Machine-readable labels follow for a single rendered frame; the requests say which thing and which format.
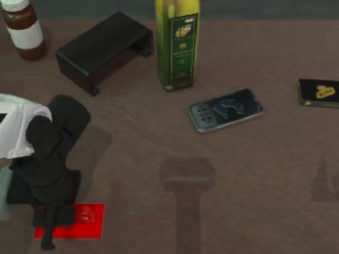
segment olive oil bottle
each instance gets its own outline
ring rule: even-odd
[[[194,84],[200,0],[155,0],[158,75],[166,91]]]

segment red rectangle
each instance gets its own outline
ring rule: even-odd
[[[53,238],[101,238],[104,215],[103,204],[77,204],[73,226],[54,228]],[[44,228],[36,228],[34,238],[42,238]]]

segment smartphone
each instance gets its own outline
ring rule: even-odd
[[[200,133],[221,129],[258,117],[263,107],[249,89],[198,102],[188,107],[188,114]]]

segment white jar label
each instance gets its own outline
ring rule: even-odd
[[[26,29],[7,29],[14,45],[19,49],[34,49],[43,42],[43,34],[39,21],[36,21],[34,25]]]

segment small black box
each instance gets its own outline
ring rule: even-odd
[[[339,108],[339,81],[300,79],[299,102],[305,107]]]
[[[114,59],[128,49],[148,57],[153,33],[139,22],[117,12],[56,51],[59,69],[83,90],[96,95]]]

